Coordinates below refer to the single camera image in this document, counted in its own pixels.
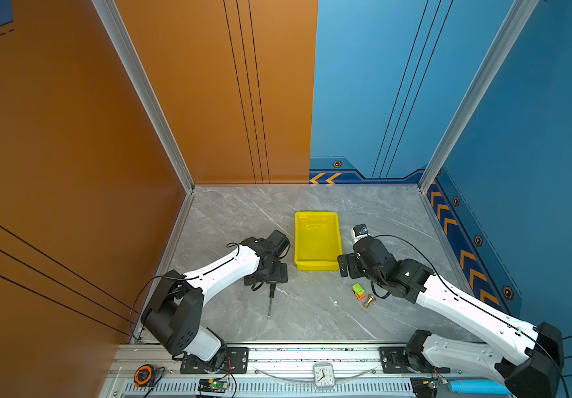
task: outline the white robotic arm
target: white robotic arm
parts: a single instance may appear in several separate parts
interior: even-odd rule
[[[184,275],[169,271],[142,312],[143,325],[171,355],[193,354],[210,369],[219,369],[226,344],[200,326],[202,307],[242,277],[254,291],[257,283],[269,284],[272,300],[276,284],[288,282],[287,267],[280,262],[280,256],[289,246],[288,238],[275,230],[266,239],[245,239],[229,254],[195,271]]]
[[[405,349],[409,367],[422,372],[451,367],[504,384],[519,398],[555,397],[564,365],[557,328],[504,314],[416,260],[396,260],[363,224],[355,226],[352,235],[354,253],[338,258],[342,276],[366,276],[373,289],[376,283],[388,291],[383,298],[392,295],[429,308],[485,342],[456,341],[417,330]]]

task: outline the brass fitting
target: brass fitting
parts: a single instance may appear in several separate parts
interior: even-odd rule
[[[373,295],[370,294],[370,295],[367,297],[367,301],[363,304],[363,306],[366,307],[366,308],[368,308],[368,306],[370,305],[370,303],[371,303],[371,302],[374,302],[374,300],[376,300],[376,299],[374,298]]]

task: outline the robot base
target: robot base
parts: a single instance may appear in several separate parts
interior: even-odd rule
[[[248,347],[226,347],[226,359],[230,359],[230,372],[233,374],[246,373],[248,365]],[[217,373],[226,373],[228,368],[222,366],[222,370]],[[181,374],[212,374],[208,364],[205,364],[195,355],[184,354],[182,366],[179,369]]]

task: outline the clock face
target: clock face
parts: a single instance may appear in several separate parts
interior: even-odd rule
[[[332,364],[317,364],[314,369],[314,385],[317,388],[331,388],[336,382],[334,379],[334,369]]]

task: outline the orange wall panel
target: orange wall panel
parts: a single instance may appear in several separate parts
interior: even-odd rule
[[[316,1],[116,4],[195,183],[306,183]]]
[[[250,5],[253,21],[271,182],[307,183],[318,2],[239,4]]]
[[[185,193],[93,4],[23,0],[13,14],[0,27],[0,224],[128,304],[0,228],[2,251],[107,308],[0,251],[0,275],[98,321],[0,278],[0,397],[93,397]]]

